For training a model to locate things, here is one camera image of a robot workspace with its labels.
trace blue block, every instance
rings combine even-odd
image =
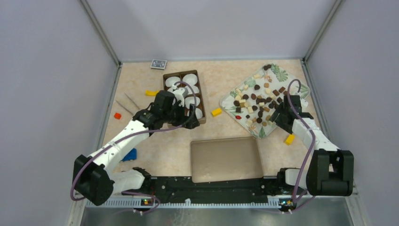
[[[133,148],[123,159],[122,161],[129,161],[137,159],[137,150]]]

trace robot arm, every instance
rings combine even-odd
[[[310,128],[306,128],[302,121],[297,119],[289,106],[287,96],[284,96],[284,102],[272,115],[271,120],[288,133],[294,134],[307,148],[310,148],[313,140],[310,130],[315,135],[309,169],[303,172],[299,187],[307,189],[312,195],[351,195],[353,189],[353,154],[350,151],[340,150],[321,132],[313,117],[309,113],[302,112],[299,96],[290,97],[295,110]],[[333,167],[331,172],[329,170],[330,164]],[[294,186],[299,171],[299,169],[286,169],[286,184]]]
[[[88,157],[79,156],[75,160],[73,180],[89,160],[101,153],[84,168],[74,189],[95,205],[103,204],[113,193],[139,189],[145,178],[142,170],[132,169],[121,173],[113,173],[113,170],[126,154],[159,130],[164,123],[187,129],[200,125],[195,116],[194,105],[190,106],[192,116],[185,116],[184,98],[187,93],[186,88],[176,88],[173,93],[160,91],[150,104],[150,109],[137,112],[115,138]]]

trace yellow object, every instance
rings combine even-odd
[[[220,115],[221,113],[222,113],[222,110],[220,108],[217,108],[212,111],[212,116],[216,117],[216,116]]]
[[[154,97],[154,96],[157,95],[158,92],[159,92],[159,90],[157,90],[157,91],[149,91],[149,90],[146,90],[146,91],[145,91],[145,95],[146,95],[146,96]]]
[[[292,141],[294,140],[294,138],[295,138],[295,135],[290,134],[290,135],[287,137],[286,141],[284,141],[284,143],[286,143],[286,145],[290,145],[290,144],[292,143]]]

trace table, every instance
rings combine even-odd
[[[191,176],[191,141],[250,137],[251,135],[226,112],[213,118],[211,111],[220,107],[220,99],[233,87],[265,63],[278,64],[306,84],[300,60],[168,62],[164,71],[150,69],[150,62],[124,63],[105,132],[104,145],[132,119],[132,115],[115,100],[136,113],[138,109],[131,104],[124,93],[128,94],[140,108],[145,108],[154,101],[154,97],[145,96],[145,91],[161,90],[162,75],[166,73],[193,69],[198,71],[207,122],[193,130],[176,129],[153,134],[136,147],[137,159],[120,162],[115,172],[141,167],[153,176]],[[306,111],[312,114],[319,125],[311,96],[306,100],[309,102]],[[122,114],[120,120],[113,117],[116,112]],[[295,139],[291,145],[284,144],[287,136],[287,132],[276,128],[267,138],[258,139],[265,176],[275,176],[280,168],[301,166],[307,150],[298,139]]]

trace chocolate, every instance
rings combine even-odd
[[[273,90],[273,94],[276,95],[276,97],[277,97],[278,95],[280,95],[280,93],[279,93],[277,90]]]
[[[265,70],[265,71],[269,70],[270,68],[271,68],[271,65],[265,65],[265,66],[263,66],[263,70]]]

